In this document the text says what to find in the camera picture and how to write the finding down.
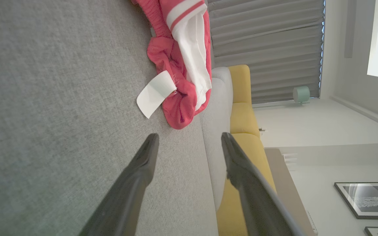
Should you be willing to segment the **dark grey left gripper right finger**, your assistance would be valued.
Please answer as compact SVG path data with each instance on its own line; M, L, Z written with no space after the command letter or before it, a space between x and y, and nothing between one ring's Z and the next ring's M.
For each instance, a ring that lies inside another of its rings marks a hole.
M249 236L306 236L231 133L221 136L227 178L240 195Z

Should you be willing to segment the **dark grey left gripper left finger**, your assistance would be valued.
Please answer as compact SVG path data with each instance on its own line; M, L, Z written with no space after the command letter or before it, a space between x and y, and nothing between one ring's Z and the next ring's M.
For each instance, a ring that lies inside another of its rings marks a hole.
M78 236L135 236L146 188L153 180L159 135L147 136Z

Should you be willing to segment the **red shorts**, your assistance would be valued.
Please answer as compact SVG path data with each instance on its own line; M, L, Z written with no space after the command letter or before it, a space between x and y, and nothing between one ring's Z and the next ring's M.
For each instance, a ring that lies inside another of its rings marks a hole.
M150 118L162 106L173 129L187 127L206 109L211 89L211 42L204 0L131 0L151 25L147 56L157 75L136 101Z

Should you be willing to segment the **small grey sofa seat cushion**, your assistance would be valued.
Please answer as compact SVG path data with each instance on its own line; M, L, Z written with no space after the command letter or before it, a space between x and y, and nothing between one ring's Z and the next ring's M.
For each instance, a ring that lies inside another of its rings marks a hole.
M200 119L216 211L222 202L227 175L221 136L224 132L230 132L232 105L233 85L230 70L228 67L214 68L209 103L201 112Z

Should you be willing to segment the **yellow sofa backrest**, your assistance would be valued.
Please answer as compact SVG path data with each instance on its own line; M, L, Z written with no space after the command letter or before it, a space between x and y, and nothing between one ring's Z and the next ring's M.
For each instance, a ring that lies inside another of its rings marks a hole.
M230 133L270 186L276 189L252 108L249 67L230 66L229 71L233 86ZM225 181L222 202L216 215L219 236L248 236L239 192L228 179Z

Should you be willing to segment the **large grey sofa seat cushion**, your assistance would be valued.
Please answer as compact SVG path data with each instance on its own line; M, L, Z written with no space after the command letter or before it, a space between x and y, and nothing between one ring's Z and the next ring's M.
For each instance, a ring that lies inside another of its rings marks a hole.
M135 236L218 236L199 116L137 106L150 39L131 0L0 0L0 236L78 236L150 133Z

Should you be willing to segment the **mint green floor lamp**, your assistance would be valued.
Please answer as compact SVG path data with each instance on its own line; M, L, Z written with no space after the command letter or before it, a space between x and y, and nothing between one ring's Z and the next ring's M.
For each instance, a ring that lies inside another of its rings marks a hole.
M308 104L310 100L310 90L307 86L293 88L293 100L291 101L278 101L263 104L252 104L253 108L272 108L282 106L301 106Z

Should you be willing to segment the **grey pleated curtain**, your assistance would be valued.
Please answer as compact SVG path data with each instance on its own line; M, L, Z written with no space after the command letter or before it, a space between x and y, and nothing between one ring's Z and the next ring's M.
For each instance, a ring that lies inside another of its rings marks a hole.
M253 104L321 95L325 0L207 0L215 66L247 65Z

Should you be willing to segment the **beige wall panel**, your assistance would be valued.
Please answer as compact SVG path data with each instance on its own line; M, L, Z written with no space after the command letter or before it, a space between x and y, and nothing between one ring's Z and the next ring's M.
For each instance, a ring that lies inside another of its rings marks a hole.
M306 236L317 236L285 163L284 156L279 149L265 149L264 151L279 199Z

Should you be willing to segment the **white slatted wall panel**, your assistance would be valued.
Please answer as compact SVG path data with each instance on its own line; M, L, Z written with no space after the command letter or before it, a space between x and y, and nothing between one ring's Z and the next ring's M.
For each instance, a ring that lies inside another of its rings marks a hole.
M298 154L297 153L288 153L282 154L285 165L287 166L289 171L295 171L297 169L297 160Z

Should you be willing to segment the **large black picture frame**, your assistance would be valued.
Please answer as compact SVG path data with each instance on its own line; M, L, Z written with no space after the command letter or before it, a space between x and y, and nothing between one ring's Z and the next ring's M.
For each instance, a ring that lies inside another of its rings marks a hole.
M378 220L378 182L334 183L357 219Z

